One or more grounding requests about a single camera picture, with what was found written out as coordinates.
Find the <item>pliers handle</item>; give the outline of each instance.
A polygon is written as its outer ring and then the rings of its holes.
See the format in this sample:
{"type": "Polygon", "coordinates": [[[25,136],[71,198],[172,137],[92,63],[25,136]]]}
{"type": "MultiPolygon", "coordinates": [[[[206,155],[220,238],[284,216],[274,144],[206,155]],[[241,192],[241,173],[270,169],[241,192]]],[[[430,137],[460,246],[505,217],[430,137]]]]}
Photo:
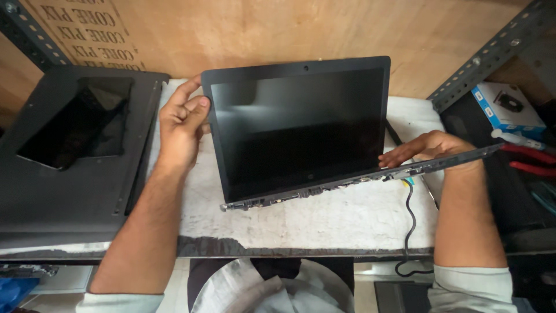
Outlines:
{"type": "MultiPolygon", "coordinates": [[[[541,162],[547,163],[547,164],[556,164],[556,156],[544,153],[542,151],[539,150],[535,150],[526,146],[517,146],[517,145],[510,145],[510,144],[505,144],[503,145],[501,148],[501,150],[503,151],[509,151],[509,152],[516,152],[516,153],[522,153],[527,155],[528,157],[531,157],[533,159],[537,159],[541,162]]],[[[538,167],[535,165],[530,165],[530,164],[525,164],[522,162],[518,162],[518,161],[512,161],[510,162],[510,166],[513,168],[517,168],[520,170],[524,170],[526,172],[530,172],[539,176],[556,176],[556,168],[543,168],[543,167],[538,167]]]]}

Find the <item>box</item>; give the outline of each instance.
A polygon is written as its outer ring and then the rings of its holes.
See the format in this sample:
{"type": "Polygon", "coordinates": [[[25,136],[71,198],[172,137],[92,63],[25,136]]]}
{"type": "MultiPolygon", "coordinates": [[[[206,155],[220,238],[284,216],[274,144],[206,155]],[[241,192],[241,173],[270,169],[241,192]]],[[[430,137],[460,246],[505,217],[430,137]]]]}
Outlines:
{"type": "Polygon", "coordinates": [[[515,85],[481,82],[471,91],[493,128],[505,133],[541,139],[547,128],[535,109],[515,85]]]}

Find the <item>person's lap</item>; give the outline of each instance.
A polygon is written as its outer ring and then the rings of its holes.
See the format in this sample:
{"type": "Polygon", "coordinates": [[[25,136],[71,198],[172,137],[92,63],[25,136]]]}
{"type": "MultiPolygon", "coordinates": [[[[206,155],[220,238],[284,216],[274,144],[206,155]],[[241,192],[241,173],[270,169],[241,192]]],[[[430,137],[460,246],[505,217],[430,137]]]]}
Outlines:
{"type": "MultiPolygon", "coordinates": [[[[187,279],[187,306],[189,311],[193,307],[199,292],[205,282],[224,265],[235,260],[234,258],[192,258],[189,265],[189,278],[187,279]]],[[[349,287],[353,294],[355,280],[353,276],[352,257],[320,257],[307,258],[319,263],[338,275],[349,287]]],[[[280,278],[293,279],[299,273],[301,258],[252,258],[251,263],[264,280],[276,275],[280,278]]]]}

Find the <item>bolt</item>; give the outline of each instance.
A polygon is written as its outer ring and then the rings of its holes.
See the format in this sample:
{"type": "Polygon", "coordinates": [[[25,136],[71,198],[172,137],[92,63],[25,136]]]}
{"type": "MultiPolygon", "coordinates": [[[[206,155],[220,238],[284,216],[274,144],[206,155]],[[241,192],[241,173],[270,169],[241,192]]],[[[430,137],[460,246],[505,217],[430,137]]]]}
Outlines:
{"type": "Polygon", "coordinates": [[[17,13],[18,9],[19,8],[15,4],[6,2],[6,11],[8,11],[8,13],[17,13]]]}

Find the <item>white table surface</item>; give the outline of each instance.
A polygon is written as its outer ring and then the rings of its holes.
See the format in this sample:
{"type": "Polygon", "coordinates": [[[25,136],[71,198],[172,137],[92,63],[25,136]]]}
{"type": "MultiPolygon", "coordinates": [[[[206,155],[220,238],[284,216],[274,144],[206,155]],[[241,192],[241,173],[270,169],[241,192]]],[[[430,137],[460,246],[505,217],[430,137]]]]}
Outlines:
{"type": "MultiPolygon", "coordinates": [[[[185,81],[170,80],[168,85],[164,84],[160,107],[185,81]]],[[[192,96],[201,93],[199,90],[192,96]]],[[[389,97],[388,120],[404,142],[434,129],[444,130],[432,103],[427,100],[389,97]]],[[[149,172],[160,148],[158,126],[157,123],[149,172]]],[[[384,150],[393,147],[387,135],[384,150]]],[[[442,172],[429,174],[425,179],[439,200],[442,172]]],[[[414,181],[410,205],[417,227],[409,247],[432,247],[437,210],[422,180],[414,178],[414,181]]],[[[231,238],[245,248],[395,250],[403,248],[405,235],[411,227],[411,217],[405,208],[408,192],[409,188],[399,180],[366,182],[270,207],[222,212],[219,205],[224,203],[224,198],[214,146],[212,137],[206,135],[201,140],[197,164],[187,177],[183,191],[180,235],[231,238]]],[[[38,250],[98,252],[109,245],[109,242],[101,242],[13,248],[0,250],[0,255],[38,250]]]]}

